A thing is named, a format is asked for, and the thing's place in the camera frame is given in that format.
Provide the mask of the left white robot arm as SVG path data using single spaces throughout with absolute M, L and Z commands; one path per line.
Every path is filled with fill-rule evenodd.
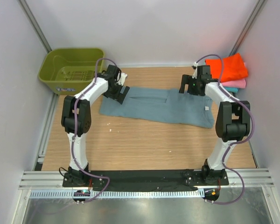
M 86 158 L 86 136 L 91 127 L 91 105 L 104 96 L 123 104 L 129 91 L 124 86 L 127 74 L 116 65 L 109 65 L 106 71 L 95 75 L 92 82 L 74 96 L 63 101 L 61 125 L 70 142 L 70 164 L 64 179 L 83 187 L 89 183 L 89 163 Z

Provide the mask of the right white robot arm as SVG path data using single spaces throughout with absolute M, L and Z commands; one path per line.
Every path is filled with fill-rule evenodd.
M 210 66 L 194 64 L 193 75 L 183 75 L 179 93 L 207 96 L 218 106 L 215 131 L 218 137 L 215 148 L 205 160 L 201 171 L 188 177 L 188 184 L 227 185 L 226 162 L 236 146 L 250 133 L 250 103 L 231 95 L 213 78 Z

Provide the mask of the grey-blue t shirt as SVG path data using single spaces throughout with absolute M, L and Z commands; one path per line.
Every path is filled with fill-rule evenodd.
M 212 103 L 207 96 L 179 93 L 178 89 L 131 87 L 122 104 L 103 97 L 99 113 L 106 116 L 212 128 Z

